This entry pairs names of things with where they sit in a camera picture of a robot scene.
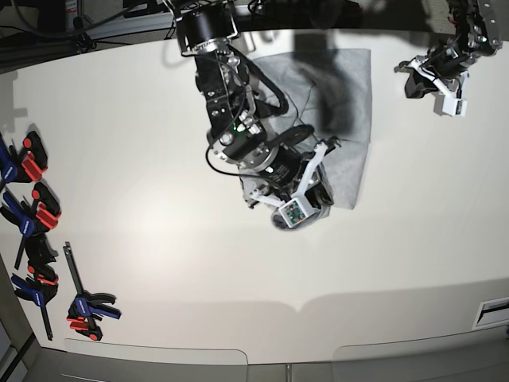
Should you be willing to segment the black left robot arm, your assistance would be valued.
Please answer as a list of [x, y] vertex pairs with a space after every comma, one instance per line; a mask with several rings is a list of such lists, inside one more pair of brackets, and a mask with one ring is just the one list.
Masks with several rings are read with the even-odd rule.
[[426, 55], [403, 61], [395, 69], [410, 74], [405, 84], [408, 99], [421, 99], [432, 92], [461, 99], [468, 69], [481, 57], [491, 57], [502, 48], [496, 14], [489, 1], [449, 1], [449, 21], [455, 34], [439, 40]]

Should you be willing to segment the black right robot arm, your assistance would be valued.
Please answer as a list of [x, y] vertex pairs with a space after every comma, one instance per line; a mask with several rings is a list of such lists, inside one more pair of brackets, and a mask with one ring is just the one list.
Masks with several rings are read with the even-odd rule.
[[235, 166], [249, 208], [265, 205], [272, 225], [282, 231], [305, 228], [333, 205], [324, 176], [327, 154], [336, 137], [300, 144], [314, 136], [309, 124], [293, 123], [282, 132], [264, 125], [289, 110], [283, 91], [232, 44], [239, 37], [232, 1], [191, 8], [188, 1], [167, 1], [183, 57], [196, 64], [195, 82], [205, 98], [210, 121], [205, 157]]

